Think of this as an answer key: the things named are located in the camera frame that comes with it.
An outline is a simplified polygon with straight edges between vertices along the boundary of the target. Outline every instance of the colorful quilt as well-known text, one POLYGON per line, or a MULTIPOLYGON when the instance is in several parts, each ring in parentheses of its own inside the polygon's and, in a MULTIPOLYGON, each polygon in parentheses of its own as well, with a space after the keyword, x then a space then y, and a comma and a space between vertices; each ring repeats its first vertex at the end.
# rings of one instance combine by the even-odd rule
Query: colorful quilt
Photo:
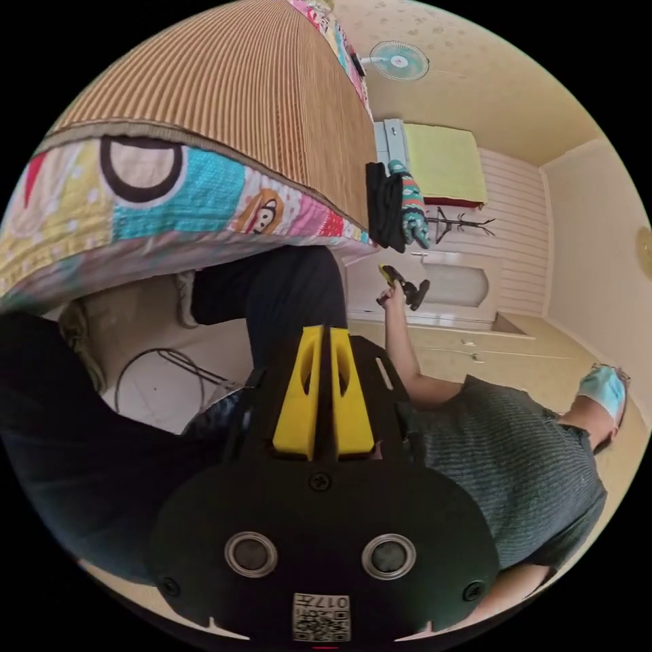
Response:
POLYGON ((346 34, 340 23, 336 20, 331 10, 319 0, 288 0, 290 4, 321 32, 321 35, 328 41, 335 56, 340 61, 348 78, 355 87, 362 103, 367 109, 369 117, 373 120, 372 111, 369 108, 369 97, 367 95, 367 83, 358 74, 357 68, 353 65, 350 52, 353 47, 346 38, 346 34))
POLYGON ((0 312, 283 245, 372 253, 314 198, 217 153, 148 138, 90 139, 34 157, 0 224, 0 312))

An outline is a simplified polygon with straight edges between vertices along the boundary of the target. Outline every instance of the label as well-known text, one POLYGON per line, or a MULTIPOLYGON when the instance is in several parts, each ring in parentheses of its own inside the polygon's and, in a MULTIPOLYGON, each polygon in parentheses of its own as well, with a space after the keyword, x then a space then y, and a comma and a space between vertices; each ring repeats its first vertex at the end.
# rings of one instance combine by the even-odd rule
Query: label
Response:
POLYGON ((346 642, 351 640, 351 609, 348 596, 295 593, 292 608, 294 640, 346 642))

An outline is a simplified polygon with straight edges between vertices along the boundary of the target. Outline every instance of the handheld device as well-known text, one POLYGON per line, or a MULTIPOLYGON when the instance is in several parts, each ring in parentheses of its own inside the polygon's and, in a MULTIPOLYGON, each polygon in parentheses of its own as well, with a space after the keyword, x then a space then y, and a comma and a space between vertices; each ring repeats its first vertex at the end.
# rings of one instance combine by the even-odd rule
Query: handheld device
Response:
MULTIPOLYGON (((401 284, 403 294, 405 295, 405 302, 410 307, 410 310, 418 310, 430 289, 430 281, 427 278, 422 280, 417 288, 414 283, 405 280, 403 275, 396 268, 392 267, 392 265, 379 265, 379 269, 389 287, 392 287, 396 280, 401 284)), ((379 305, 383 305, 384 303, 382 299, 377 299, 377 301, 379 305)))

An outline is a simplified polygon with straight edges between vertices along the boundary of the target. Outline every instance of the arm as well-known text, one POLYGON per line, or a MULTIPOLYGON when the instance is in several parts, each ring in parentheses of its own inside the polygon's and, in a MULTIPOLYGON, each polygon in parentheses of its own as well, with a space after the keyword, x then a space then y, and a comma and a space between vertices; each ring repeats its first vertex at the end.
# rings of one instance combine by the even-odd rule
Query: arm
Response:
POLYGON ((419 362, 408 333, 405 317, 405 296, 400 283, 384 293, 385 301, 385 349, 396 372, 401 378, 410 401, 419 410, 438 408, 453 398, 462 383, 430 378, 421 374, 419 362))
POLYGON ((545 581, 547 566, 521 564, 503 571, 475 611, 460 623, 436 632, 444 634, 475 625, 521 603, 545 581))

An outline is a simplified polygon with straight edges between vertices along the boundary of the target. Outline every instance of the face mask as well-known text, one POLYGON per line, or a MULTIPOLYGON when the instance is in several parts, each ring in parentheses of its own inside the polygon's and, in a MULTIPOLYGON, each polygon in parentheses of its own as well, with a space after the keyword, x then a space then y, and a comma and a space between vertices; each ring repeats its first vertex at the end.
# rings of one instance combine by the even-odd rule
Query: face mask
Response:
POLYGON ((577 396, 586 396, 599 403, 610 415, 616 419, 618 410, 625 399, 625 385, 618 378, 612 367, 598 367, 584 376, 579 383, 577 396))

